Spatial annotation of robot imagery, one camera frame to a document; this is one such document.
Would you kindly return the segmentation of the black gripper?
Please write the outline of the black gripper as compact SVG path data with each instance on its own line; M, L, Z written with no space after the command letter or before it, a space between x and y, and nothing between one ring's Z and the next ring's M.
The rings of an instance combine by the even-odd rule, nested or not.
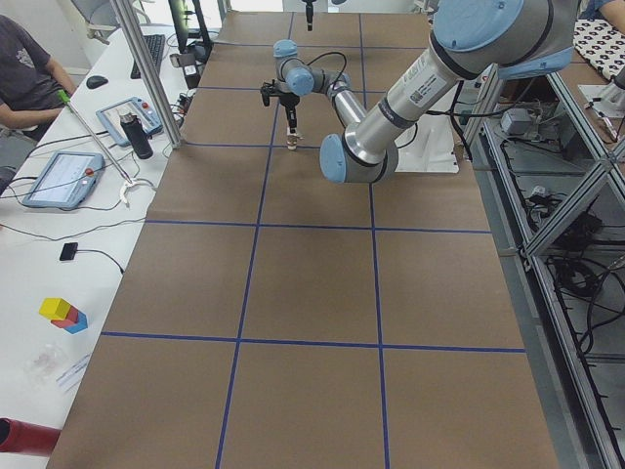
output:
M306 0L306 21L307 31L312 31L312 0ZM300 103L300 97L294 93L282 93L279 97L279 103L284 107L287 119L287 136L298 136L298 119L297 105Z

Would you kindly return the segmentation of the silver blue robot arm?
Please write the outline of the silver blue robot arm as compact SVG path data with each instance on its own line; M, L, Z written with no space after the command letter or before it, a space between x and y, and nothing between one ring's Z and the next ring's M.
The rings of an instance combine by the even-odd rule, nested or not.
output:
M342 73L302 62L294 41L273 46L277 89L325 95L345 130L322 141L319 164L333 183L372 184L398 164L396 139L461 80L496 64L503 80L545 75L572 58L574 1L441 1L428 48L372 109Z

